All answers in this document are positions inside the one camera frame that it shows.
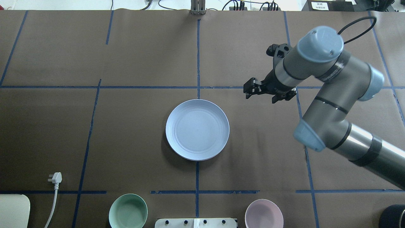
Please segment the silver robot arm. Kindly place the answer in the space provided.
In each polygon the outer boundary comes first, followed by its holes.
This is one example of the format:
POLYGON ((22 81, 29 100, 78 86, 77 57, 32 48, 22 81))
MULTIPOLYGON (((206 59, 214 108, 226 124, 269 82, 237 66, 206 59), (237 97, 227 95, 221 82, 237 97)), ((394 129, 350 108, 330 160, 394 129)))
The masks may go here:
POLYGON ((383 87, 384 76, 344 50, 343 38, 328 26, 318 26, 295 47, 269 46, 273 69, 266 78, 250 78, 243 86, 246 99, 272 95, 272 103, 291 100, 296 87, 310 76, 323 83, 300 119, 295 139, 314 151, 336 151, 353 164, 404 189, 404 151, 346 120, 356 101, 367 101, 383 87))

